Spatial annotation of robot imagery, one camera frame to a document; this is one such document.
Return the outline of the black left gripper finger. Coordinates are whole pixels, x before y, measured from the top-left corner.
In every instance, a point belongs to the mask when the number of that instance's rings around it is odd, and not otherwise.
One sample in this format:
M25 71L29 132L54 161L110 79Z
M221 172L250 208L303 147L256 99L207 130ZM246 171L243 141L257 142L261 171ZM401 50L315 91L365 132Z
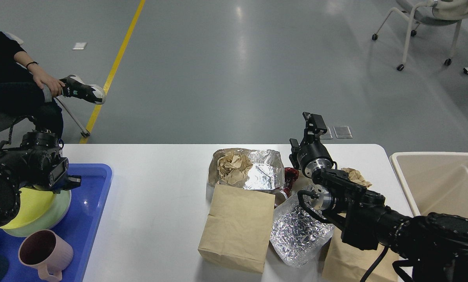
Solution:
M60 179L60 191L70 191L81 186L81 175L64 175Z

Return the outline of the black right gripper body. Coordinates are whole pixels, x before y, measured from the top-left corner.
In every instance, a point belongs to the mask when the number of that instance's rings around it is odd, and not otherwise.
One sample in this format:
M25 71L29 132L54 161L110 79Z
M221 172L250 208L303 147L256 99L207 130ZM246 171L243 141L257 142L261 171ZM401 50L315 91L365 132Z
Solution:
M311 178L315 171L334 166L334 161L322 143L300 145L297 157L290 154L289 159L293 168L302 171L302 174L307 178Z

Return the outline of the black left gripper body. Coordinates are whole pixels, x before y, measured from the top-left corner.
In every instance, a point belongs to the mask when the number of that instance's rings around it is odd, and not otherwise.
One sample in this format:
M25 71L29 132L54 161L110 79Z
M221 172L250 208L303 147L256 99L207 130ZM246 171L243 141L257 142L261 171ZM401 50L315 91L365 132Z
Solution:
M30 187L37 191L60 193L69 161L61 147L33 149L30 155Z

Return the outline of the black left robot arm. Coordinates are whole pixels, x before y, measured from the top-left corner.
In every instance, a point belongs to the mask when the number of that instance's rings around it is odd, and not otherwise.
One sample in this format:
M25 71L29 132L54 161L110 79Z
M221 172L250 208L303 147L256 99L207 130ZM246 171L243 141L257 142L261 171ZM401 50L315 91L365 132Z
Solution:
M14 125L24 118L35 130L24 134L19 147L5 148L11 143ZM63 146L64 142L33 116L12 121L8 139L0 143L0 227L18 215L22 187L59 194L81 186L81 177L67 172L69 159L62 155Z

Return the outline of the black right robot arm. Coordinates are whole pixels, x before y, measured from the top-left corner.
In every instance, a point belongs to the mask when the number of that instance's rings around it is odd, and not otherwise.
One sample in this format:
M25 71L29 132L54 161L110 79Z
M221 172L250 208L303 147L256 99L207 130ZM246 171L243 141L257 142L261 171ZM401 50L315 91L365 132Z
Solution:
M468 282L468 218L431 212L409 217L385 205L385 197L352 182L339 170L320 136L327 132L323 117L303 112L302 141L290 139L293 167L321 191L298 191L299 206L312 218L341 230L341 240L379 257L361 278L366 281L388 250L400 255L392 263L404 282Z

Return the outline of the person's hand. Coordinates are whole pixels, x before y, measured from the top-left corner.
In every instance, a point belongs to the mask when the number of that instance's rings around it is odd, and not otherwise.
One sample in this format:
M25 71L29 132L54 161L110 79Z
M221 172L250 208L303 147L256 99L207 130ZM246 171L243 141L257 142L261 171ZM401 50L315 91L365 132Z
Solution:
M53 98L63 95L63 87L65 87L65 84L62 81L49 75L38 64L32 63L27 67L27 69L32 74L33 80L37 86L41 89L44 89L44 86L47 86Z

